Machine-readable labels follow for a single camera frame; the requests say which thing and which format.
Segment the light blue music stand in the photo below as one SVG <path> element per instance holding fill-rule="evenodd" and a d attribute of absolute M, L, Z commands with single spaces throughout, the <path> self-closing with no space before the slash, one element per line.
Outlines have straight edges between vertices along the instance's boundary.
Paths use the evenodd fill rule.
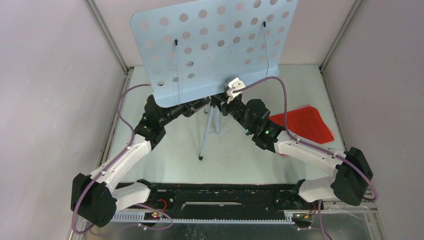
<path fill-rule="evenodd" d="M 199 0 L 135 13 L 130 27 L 162 108 L 276 77 L 295 0 Z"/>

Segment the red sheet music page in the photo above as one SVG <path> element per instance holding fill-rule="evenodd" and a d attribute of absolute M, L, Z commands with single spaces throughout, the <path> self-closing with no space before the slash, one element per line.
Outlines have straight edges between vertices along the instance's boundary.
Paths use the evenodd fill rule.
<path fill-rule="evenodd" d="M 314 145 L 324 145 L 335 140 L 335 135 L 325 124 L 320 112 L 311 105 L 304 105 L 287 112 L 290 133 Z"/>

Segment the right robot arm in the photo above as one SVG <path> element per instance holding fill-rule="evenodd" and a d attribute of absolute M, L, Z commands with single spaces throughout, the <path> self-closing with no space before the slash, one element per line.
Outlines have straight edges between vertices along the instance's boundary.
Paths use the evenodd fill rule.
<path fill-rule="evenodd" d="M 211 97 L 211 105 L 224 116 L 232 116 L 248 135 L 252 135 L 252 141 L 259 148 L 294 157 L 327 173 L 326 177 L 297 182 L 296 190 L 290 196 L 295 208 L 304 209 L 318 200 L 339 199 L 351 206 L 359 206 L 365 200 L 374 174 L 360 149 L 326 148 L 288 134 L 284 126 L 270 120 L 270 111 L 261 99 L 243 103 L 242 97 L 238 96 L 228 101 L 222 93 Z"/>

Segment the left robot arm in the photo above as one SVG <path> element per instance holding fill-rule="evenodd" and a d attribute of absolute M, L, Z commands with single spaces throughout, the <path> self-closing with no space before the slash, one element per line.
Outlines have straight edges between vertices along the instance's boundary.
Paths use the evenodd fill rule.
<path fill-rule="evenodd" d="M 72 219 L 82 217 L 94 226 L 104 227 L 116 212 L 142 204 L 153 208 L 158 202 L 158 187 L 145 180 L 118 187 L 126 173 L 148 155 L 166 134 L 165 126 L 179 116 L 191 117 L 210 103 L 209 98 L 185 102 L 172 107 L 160 107 L 153 95 L 144 106 L 144 113 L 129 142 L 113 158 L 90 174 L 79 173 L 72 181 Z"/>

